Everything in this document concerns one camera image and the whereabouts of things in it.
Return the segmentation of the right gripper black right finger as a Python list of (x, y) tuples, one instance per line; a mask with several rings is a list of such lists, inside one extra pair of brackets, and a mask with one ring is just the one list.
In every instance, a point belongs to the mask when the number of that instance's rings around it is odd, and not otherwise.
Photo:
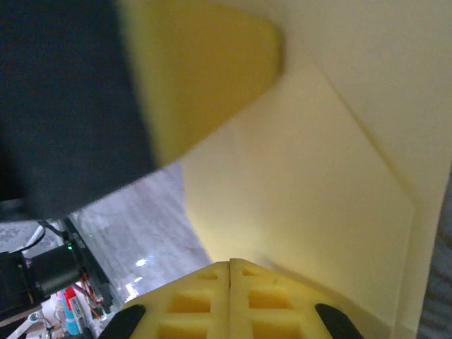
[(231, 338), (362, 338), (330, 295), (244, 259), (230, 259)]

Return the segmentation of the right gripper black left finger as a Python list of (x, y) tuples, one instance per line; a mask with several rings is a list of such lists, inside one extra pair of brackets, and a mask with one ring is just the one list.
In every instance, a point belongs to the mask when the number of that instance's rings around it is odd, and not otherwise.
[(228, 338), (230, 265), (217, 262), (125, 303), (100, 338)]

